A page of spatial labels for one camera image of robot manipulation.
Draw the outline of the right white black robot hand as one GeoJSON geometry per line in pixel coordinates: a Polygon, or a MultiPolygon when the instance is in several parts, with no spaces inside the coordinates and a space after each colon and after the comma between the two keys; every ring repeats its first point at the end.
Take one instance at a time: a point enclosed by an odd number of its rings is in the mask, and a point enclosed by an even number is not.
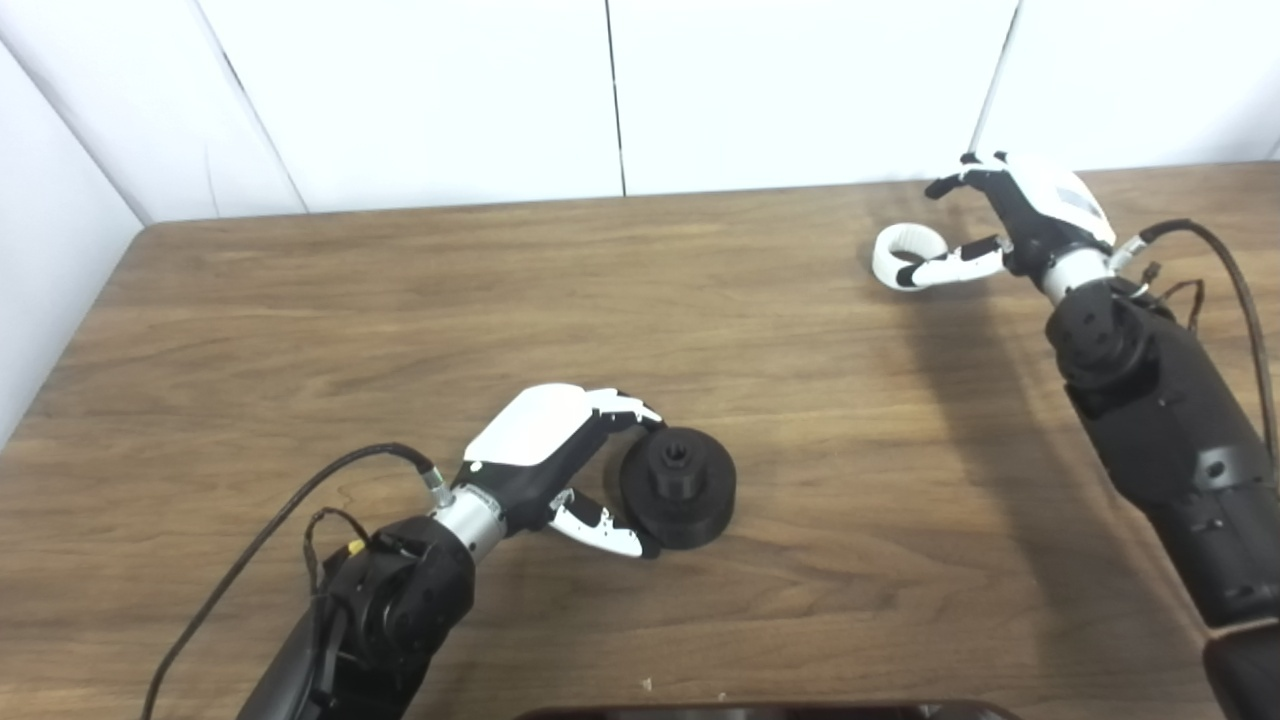
{"type": "Polygon", "coordinates": [[[1075,173],[1025,152],[966,152],[955,172],[925,187],[925,196],[940,200],[960,188],[986,197],[1002,232],[950,247],[927,225],[888,225],[873,247],[879,283],[916,292],[1006,272],[1030,279],[1059,305],[1074,290],[1112,275],[1116,233],[1075,173]]]}

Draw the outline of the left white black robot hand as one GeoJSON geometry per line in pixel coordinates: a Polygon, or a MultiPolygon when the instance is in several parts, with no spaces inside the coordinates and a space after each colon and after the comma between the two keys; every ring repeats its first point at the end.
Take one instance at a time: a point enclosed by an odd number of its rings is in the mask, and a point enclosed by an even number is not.
{"type": "Polygon", "coordinates": [[[666,421],[616,388],[527,387],[468,443],[436,520],[475,562],[503,539],[545,528],[618,556],[657,559],[660,547],[646,532],[570,486],[613,434],[632,428],[653,432],[666,421]]]}

